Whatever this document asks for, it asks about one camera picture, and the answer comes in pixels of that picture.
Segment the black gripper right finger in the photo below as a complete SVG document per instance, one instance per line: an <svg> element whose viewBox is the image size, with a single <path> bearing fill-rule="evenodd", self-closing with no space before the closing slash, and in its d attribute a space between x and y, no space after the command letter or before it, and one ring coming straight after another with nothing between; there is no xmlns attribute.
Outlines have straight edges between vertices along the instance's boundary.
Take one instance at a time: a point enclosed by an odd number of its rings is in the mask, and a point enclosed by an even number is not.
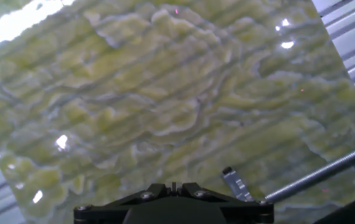
<svg viewBox="0 0 355 224"><path fill-rule="evenodd" d="M227 223L274 223L274 204L267 201L242 201L231 196L200 187L197 183L174 183L174 195L205 202L219 209Z"/></svg>

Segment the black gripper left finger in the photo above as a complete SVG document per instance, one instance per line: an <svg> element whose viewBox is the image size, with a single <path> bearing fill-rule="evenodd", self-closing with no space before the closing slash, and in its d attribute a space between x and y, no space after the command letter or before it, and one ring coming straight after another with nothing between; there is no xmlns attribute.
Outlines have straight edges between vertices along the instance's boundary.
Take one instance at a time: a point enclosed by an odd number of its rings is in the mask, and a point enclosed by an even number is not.
<svg viewBox="0 0 355 224"><path fill-rule="evenodd" d="M151 184L147 189L102 206L80 205L73 210L73 224L121 224L129 210L153 200L172 196L173 187Z"/></svg>

